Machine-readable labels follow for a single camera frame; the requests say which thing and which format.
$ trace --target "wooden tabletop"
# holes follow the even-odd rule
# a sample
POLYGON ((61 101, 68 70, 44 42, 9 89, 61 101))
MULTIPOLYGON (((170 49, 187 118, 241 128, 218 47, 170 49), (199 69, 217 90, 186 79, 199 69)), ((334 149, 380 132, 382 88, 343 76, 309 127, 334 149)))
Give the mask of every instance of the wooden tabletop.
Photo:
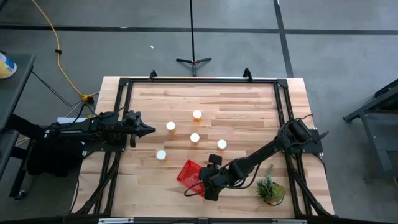
MULTIPOLYGON (((119 77, 104 77, 96 112, 113 111, 119 77)), ((296 118, 311 114, 304 81, 288 79, 290 98, 296 118)), ((284 104, 284 94, 280 91, 284 104)), ((130 217, 225 217, 225 218, 292 218, 292 198, 286 162, 277 153, 261 164, 256 180, 264 178, 270 164, 273 179, 286 188, 284 201, 269 206, 258 196, 256 184, 244 190, 224 189, 217 202, 201 196, 185 197, 186 189, 176 177, 190 159, 206 166, 209 154, 218 154, 227 163, 250 155, 273 140, 279 129, 274 87, 268 84, 228 83, 135 83, 130 110, 141 111, 143 122, 156 128, 156 133, 144 136, 136 148, 128 145, 122 153, 114 195, 112 216, 130 217), (193 121, 193 110, 203 113, 199 123, 193 121), (175 122, 174 134, 166 123, 175 122), (200 135, 200 142, 190 142, 191 133, 200 135), (217 150, 217 141, 226 140, 224 151, 217 150), (158 150, 167 152, 167 160, 155 158, 158 150)), ((313 127, 311 117, 306 125, 313 127)), ((74 210, 78 210, 98 185, 103 152, 95 152, 83 161, 80 188, 74 210)), ((324 206, 333 213, 325 171, 319 158, 303 155, 307 185, 324 206)), ((303 197, 297 185, 300 208, 303 197)), ((103 207, 108 195, 105 190, 103 207)))

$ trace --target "red plastic basket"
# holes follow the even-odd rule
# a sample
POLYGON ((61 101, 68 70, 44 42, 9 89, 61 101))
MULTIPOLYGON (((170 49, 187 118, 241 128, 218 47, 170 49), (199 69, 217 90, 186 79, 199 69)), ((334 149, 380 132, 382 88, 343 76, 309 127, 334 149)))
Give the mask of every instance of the red plastic basket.
MULTIPOLYGON (((180 174, 177 176, 177 181, 186 187, 191 187, 192 185, 199 183, 200 168, 201 166, 191 160, 188 160, 181 169, 180 174)), ((191 190, 195 193, 202 192, 200 193, 202 197, 205 196, 204 189, 205 186, 203 184, 199 184, 191 188, 191 190)))

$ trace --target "concrete floor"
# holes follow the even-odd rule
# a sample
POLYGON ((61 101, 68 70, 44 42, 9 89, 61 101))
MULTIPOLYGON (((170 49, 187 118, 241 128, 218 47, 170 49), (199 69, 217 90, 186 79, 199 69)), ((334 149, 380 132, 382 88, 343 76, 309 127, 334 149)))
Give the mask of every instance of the concrete floor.
MULTIPOLYGON (((39 0, 56 25, 189 27, 185 0, 39 0)), ((280 0, 286 29, 397 30, 394 0, 280 0)), ((197 27, 276 29, 272 0, 194 0, 197 27)), ((9 1, 0 22, 45 24, 29 0, 9 1)), ((189 33, 59 32, 62 64, 85 93, 100 90, 105 75, 190 76, 175 58, 190 59, 189 33)), ((47 31, 0 30, 0 50, 37 56, 35 71, 68 101, 79 100, 56 66, 55 39, 47 31)), ((199 76, 239 77, 248 67, 255 77, 286 77, 278 34, 195 34, 197 58, 213 60, 199 76)), ((330 134, 323 140, 335 213, 341 217, 398 222, 398 189, 392 181, 365 184, 362 176, 378 168, 362 125, 345 124, 344 115, 397 78, 396 35, 287 35, 294 76, 304 78, 315 125, 330 134)), ((47 124, 69 108, 30 77, 16 113, 47 124)), ((0 219, 64 215, 72 201, 77 171, 61 179, 27 177, 29 196, 16 202, 8 191, 19 166, 10 160, 0 181, 0 219)))

